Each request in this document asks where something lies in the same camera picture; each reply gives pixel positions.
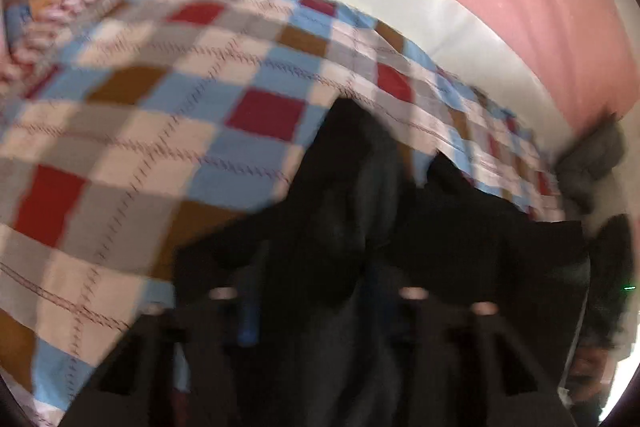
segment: stitching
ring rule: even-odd
[[[400,118],[397,118],[393,116],[391,113],[389,113],[389,111],[386,110],[386,108],[380,105],[379,103],[374,102],[371,99],[366,98],[363,95],[360,95],[354,92],[353,89],[349,87],[344,87],[342,84],[338,84],[337,82],[331,79],[328,79],[327,77],[321,76],[320,74],[310,73],[309,71],[305,71],[298,66],[289,64],[288,62],[281,62],[279,60],[273,60],[272,58],[260,58],[257,55],[246,54],[242,51],[230,50],[228,48],[213,48],[213,47],[206,48],[199,44],[190,44],[188,46],[185,46],[183,44],[175,44],[174,42],[146,42],[145,44],[135,44],[133,42],[123,42],[123,41],[119,41],[113,44],[113,43],[103,43],[100,41],[95,41],[95,42],[92,42],[92,45],[94,45],[98,49],[101,49],[108,57],[111,55],[111,52],[114,50],[120,51],[120,52],[126,52],[126,53],[129,53],[129,52],[140,53],[141,51],[144,51],[144,49],[151,48],[151,49],[158,49],[163,53],[174,52],[176,54],[182,54],[182,55],[187,53],[195,53],[198,55],[209,55],[209,56],[218,58],[220,60],[231,59],[231,60],[235,60],[236,62],[240,62],[242,64],[252,65],[259,68],[266,66],[273,70],[282,71],[285,73],[289,73],[293,76],[297,76],[298,78],[301,78],[303,80],[309,80],[312,82],[315,81],[315,82],[319,82],[320,84],[324,84],[325,86],[333,87],[334,89],[337,89],[343,96],[346,96],[348,98],[357,98],[358,100],[360,100],[363,103],[366,103],[370,107],[380,109],[385,114],[387,114],[390,118],[397,121],[398,123],[420,130],[421,132],[430,134],[431,136],[436,137],[438,140],[441,140],[442,142],[446,143],[451,148],[458,150],[459,152],[468,156],[468,153],[465,149],[458,147],[449,139],[436,133],[435,131],[431,129],[427,129],[426,127],[420,126],[417,123],[414,123],[412,121],[407,121],[407,120],[402,120]],[[495,166],[492,166],[491,164],[485,162],[484,160],[481,160],[481,159],[478,160],[478,158],[475,158],[475,160],[477,161],[475,161],[474,163],[481,165],[484,169],[488,170],[489,172],[492,172],[493,174],[496,174],[498,176],[501,175],[500,172],[495,168]]]
[[[239,0],[227,0],[226,2],[234,3],[234,2],[238,2],[238,1]],[[302,19],[306,19],[307,21],[310,21],[310,22],[313,22],[315,24],[318,24],[318,25],[322,26],[323,28],[336,30],[341,35],[344,35],[344,36],[346,36],[348,38],[351,38],[354,43],[362,44],[362,45],[366,46],[367,48],[370,48],[370,49],[372,49],[372,50],[374,50],[376,52],[387,52],[387,53],[391,53],[392,55],[397,55],[397,56],[400,56],[400,57],[404,57],[404,55],[402,55],[401,53],[397,52],[395,49],[391,48],[390,46],[383,46],[383,47],[380,47],[380,48],[373,47],[370,44],[367,44],[366,42],[361,41],[356,37],[357,31],[358,30],[363,30],[363,29],[371,29],[371,31],[373,31],[376,35],[380,36],[380,34],[377,31],[375,31],[374,29],[372,29],[372,28],[359,28],[358,26],[351,25],[356,30],[356,32],[354,32],[353,35],[349,35],[348,33],[342,31],[340,28],[336,28],[333,24],[327,24],[326,22],[320,21],[320,20],[318,20],[318,19],[306,14],[302,10],[297,10],[297,8],[303,7],[300,4],[297,4],[295,8],[289,8],[287,6],[278,6],[277,4],[274,4],[271,0],[264,0],[264,1],[240,0],[240,1],[251,3],[255,7],[258,7],[259,9],[262,9],[262,10],[264,10],[264,5],[267,5],[267,7],[269,7],[270,9],[273,9],[274,11],[276,11],[278,13],[281,13],[283,15],[286,15],[288,17],[291,17],[292,15],[295,14],[296,17],[300,17]],[[358,14],[359,12],[357,12],[356,10],[353,10],[353,13],[354,14]]]
[[[238,46],[238,42],[236,41],[235,38],[232,38],[227,43],[225,49],[231,50],[233,47],[237,47],[237,46]],[[161,130],[160,133],[158,133],[158,138],[165,146],[166,146],[166,141],[162,135],[164,134],[166,137],[169,137],[170,136],[169,130],[171,130],[171,134],[175,132],[176,128],[180,125],[180,122],[181,122],[180,118],[188,114],[189,111],[191,111],[193,107],[195,107],[195,105],[202,99],[207,85],[210,84],[210,82],[212,82],[212,78],[214,76],[217,76],[220,74],[220,70],[225,63],[226,63],[226,56],[222,55],[222,57],[220,57],[220,60],[216,64],[214,64],[209,71],[209,75],[211,78],[202,78],[198,82],[196,87],[193,89],[193,91],[191,91],[187,95],[187,97],[184,99],[182,106],[178,109],[176,114],[171,115],[170,119],[167,119],[164,129]],[[134,201],[136,199],[136,196],[133,193],[135,194],[140,193],[140,188],[142,188],[144,184],[144,180],[146,180],[149,171],[152,170],[153,166],[157,162],[158,162],[158,154],[155,151],[146,150],[145,158],[141,160],[141,162],[138,165],[138,169],[134,174],[135,181],[130,182],[130,190],[124,193],[122,199],[120,200],[120,203],[118,204],[117,213],[119,213],[123,218],[126,219],[127,211],[129,210],[129,201]],[[84,283],[82,287],[82,291],[78,298],[78,307],[80,308],[86,307],[91,300],[91,296],[94,295],[93,288],[95,285],[97,285],[97,281],[96,281],[97,267],[100,266],[100,264],[103,263],[103,261],[105,261],[107,256],[111,253],[111,245],[106,245],[105,242],[109,242],[113,244],[113,237],[119,232],[121,227],[122,227],[122,222],[115,215],[113,215],[111,217],[110,222],[108,222],[107,230],[104,232],[105,241],[102,241],[102,242],[98,241],[98,247],[95,251],[95,255],[96,257],[99,258],[99,260],[98,260],[98,263],[88,271],[88,274],[86,277],[87,280]],[[72,399],[75,394],[74,391],[76,388],[76,381],[77,381],[76,376],[78,373],[77,365],[78,365],[78,360],[80,358],[79,349],[80,349],[80,342],[82,339],[82,327],[83,327],[83,324],[82,324],[81,315],[76,314],[74,316],[74,325],[72,327],[72,333],[71,333],[72,341],[70,344],[70,352],[73,356],[69,361],[68,371],[66,372],[67,392],[70,399]]]
[[[90,140],[93,142],[98,142],[100,144],[103,144],[104,146],[119,147],[121,149],[133,151],[136,153],[155,154],[157,156],[160,156],[160,159],[181,160],[181,161],[186,161],[191,163],[197,163],[200,165],[207,165],[216,169],[233,172],[234,174],[260,176],[261,178],[268,178],[270,180],[284,180],[286,182],[290,182],[290,180],[283,174],[283,172],[277,171],[275,169],[251,166],[241,162],[224,160],[222,158],[215,157],[215,156],[200,155],[193,150],[169,147],[169,146],[166,146],[165,144],[158,143],[158,142],[148,143],[148,142],[141,142],[139,140],[120,139],[117,137],[101,136],[101,135],[91,134],[91,133],[82,132],[82,131],[71,131],[59,126],[49,125],[45,123],[15,122],[12,124],[12,127],[24,129],[30,134],[36,134],[36,133],[47,134],[48,136],[53,136],[56,138],[58,137],[80,138],[80,139]],[[170,130],[172,130],[172,128],[175,128],[175,125],[168,124],[167,127]],[[142,161],[145,164],[145,168],[150,169],[150,165],[148,161],[146,161],[144,158]]]
[[[70,313],[81,314],[84,318],[86,318],[87,320],[93,323],[100,324],[101,326],[105,326],[107,328],[110,328],[111,330],[124,331],[129,327],[129,325],[124,321],[120,321],[120,320],[114,319],[113,317],[107,317],[105,315],[93,312],[85,307],[78,309],[78,307],[75,304],[73,304],[73,302],[68,301],[67,299],[64,299],[58,295],[55,295],[47,291],[46,289],[42,288],[41,286],[38,286],[36,283],[26,279],[25,277],[23,277],[18,272],[14,271],[4,263],[0,263],[0,271],[6,273],[9,277],[11,277],[11,279],[17,282],[20,286],[27,288],[28,290],[35,293],[39,297],[46,299],[47,301],[55,304],[59,308],[65,309]]]
[[[47,427],[56,427],[55,423],[50,422],[43,415],[41,415],[38,411],[36,411],[31,405],[26,403],[21,403],[20,406],[23,409],[26,409],[31,415],[35,416],[39,423],[46,425]]]

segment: red square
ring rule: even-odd
[[[226,125],[261,136],[291,141],[305,103],[259,89],[249,89]]]
[[[224,6],[214,2],[195,2],[182,8],[178,13],[169,17],[169,20],[193,24],[211,24],[213,19],[224,10]]]
[[[329,17],[335,15],[335,4],[325,0],[300,0],[300,6],[306,6]]]
[[[498,140],[496,140],[493,136],[489,135],[489,149],[491,151],[491,156],[500,159],[500,145],[498,145]]]
[[[65,229],[66,214],[78,201],[84,183],[84,179],[68,172],[38,165],[14,230],[54,248]]]
[[[543,196],[551,195],[551,190],[549,189],[549,181],[546,179],[546,174],[541,171],[538,171],[538,190]]]
[[[378,64],[378,87],[403,102],[414,101],[414,91],[409,85],[407,76],[380,63]]]
[[[507,129],[509,129],[511,134],[517,134],[518,133],[518,124],[516,122],[516,119],[513,118],[512,116],[507,116],[505,118],[506,123],[507,123]]]

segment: plaid bedspread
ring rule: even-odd
[[[379,20],[330,0],[112,4],[2,113],[0,365],[41,425],[142,307],[172,305],[176,246],[286,194],[339,94],[388,125],[419,182],[442,150],[482,190],[562,217],[531,131]]]

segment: brown square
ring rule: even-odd
[[[500,189],[500,197],[503,200],[507,200],[507,201],[512,201],[513,202],[513,195],[506,188],[501,188]]]
[[[4,310],[0,310],[0,331],[0,366],[31,393],[31,361],[36,352],[36,335]]]
[[[103,18],[106,19],[107,17],[115,17],[117,14],[123,12],[129,6],[130,4],[127,1],[120,0],[116,4],[114,4],[107,13],[103,15]]]
[[[391,47],[398,53],[402,53],[404,50],[404,37],[395,29],[387,26],[382,21],[378,21],[378,24],[376,24],[376,33],[391,44]]]
[[[244,212],[196,201],[183,201],[149,277],[164,281],[172,280],[175,248],[186,245],[241,216],[244,216]]]
[[[328,42],[299,28],[287,26],[281,33],[278,42],[289,48],[324,58]]]
[[[115,71],[87,98],[88,102],[136,105],[166,74],[164,68],[132,66]]]
[[[520,176],[520,178],[522,178],[523,180],[526,180],[527,182],[532,182],[533,183],[533,181],[534,181],[533,180],[533,171],[527,165],[527,162],[524,161],[517,154],[514,154],[513,158],[514,158],[515,168],[516,168],[516,172],[518,173],[518,176]]]
[[[515,155],[511,148],[502,142],[498,142],[498,148],[500,149],[500,157],[498,159],[508,167],[513,167],[515,169],[513,160]]]
[[[470,140],[471,133],[469,132],[468,121],[466,121],[466,114],[451,107],[449,107],[449,114],[451,115],[451,120],[453,121],[453,127],[456,128],[456,131],[458,131],[460,137],[463,140]]]
[[[402,160],[402,165],[404,166],[404,171],[409,176],[410,179],[414,178],[414,160],[412,158],[412,149],[406,143],[402,143],[397,141],[398,152],[400,153],[400,158]]]

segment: dark fabric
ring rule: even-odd
[[[566,211],[575,214],[572,218],[593,211],[595,183],[620,163],[624,153],[622,132],[610,115],[560,155],[554,170]]]
[[[33,427],[24,410],[4,383],[2,376],[0,376],[0,425],[3,427]]]
[[[406,425],[421,390],[415,313],[397,302],[403,285],[450,305],[497,301],[553,387],[586,285],[575,269],[585,259],[579,224],[531,222],[441,154],[415,187],[395,140],[345,99],[285,200],[177,252],[178,306],[234,284],[258,257],[257,344],[225,347],[247,426]],[[464,395],[446,396],[459,410]]]
[[[181,406],[183,427],[573,426],[500,315],[477,316],[434,296],[404,300],[401,282],[393,267],[370,263],[341,306],[255,349],[225,347],[235,299],[204,297],[142,315],[61,427],[168,427],[171,402]],[[191,367],[181,401],[169,399],[175,342]]]
[[[633,286],[633,240],[625,215],[611,217],[588,242],[591,284],[581,338],[584,343],[612,347],[620,317]]]
[[[539,223],[473,188],[438,154],[386,248],[412,286],[446,303],[493,301],[560,383],[589,283],[578,222]]]
[[[577,427],[596,427],[600,424],[601,401],[602,397],[598,394],[571,407],[571,415]]]

